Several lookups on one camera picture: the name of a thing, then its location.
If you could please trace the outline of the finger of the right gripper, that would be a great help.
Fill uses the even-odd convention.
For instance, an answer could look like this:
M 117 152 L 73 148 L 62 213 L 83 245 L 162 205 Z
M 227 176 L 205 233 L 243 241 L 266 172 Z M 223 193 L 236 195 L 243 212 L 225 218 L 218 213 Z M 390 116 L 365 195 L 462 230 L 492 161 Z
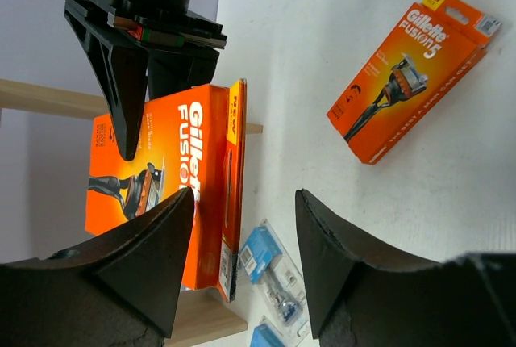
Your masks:
M 218 58 L 218 51 L 201 46 L 150 50 L 148 55 L 149 98 L 153 100 L 211 83 Z
M 70 3 L 64 8 L 106 100 L 119 154 L 132 161 L 144 111 L 148 54 L 119 30 L 92 22 L 87 10 Z

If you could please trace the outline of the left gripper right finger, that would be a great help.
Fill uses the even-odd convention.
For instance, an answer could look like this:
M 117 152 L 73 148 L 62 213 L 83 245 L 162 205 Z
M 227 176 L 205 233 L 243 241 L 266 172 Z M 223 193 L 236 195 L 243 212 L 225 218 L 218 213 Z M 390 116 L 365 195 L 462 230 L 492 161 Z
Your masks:
M 398 249 L 295 194 L 312 337 L 322 346 L 512 346 L 515 255 Z

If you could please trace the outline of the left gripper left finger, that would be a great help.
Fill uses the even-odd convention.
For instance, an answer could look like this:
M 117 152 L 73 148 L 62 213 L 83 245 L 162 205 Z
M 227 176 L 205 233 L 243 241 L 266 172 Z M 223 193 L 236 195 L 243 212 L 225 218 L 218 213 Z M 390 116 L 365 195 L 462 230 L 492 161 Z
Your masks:
M 172 336 L 193 228 L 184 188 L 53 254 L 1 267 L 4 346 L 162 346 Z

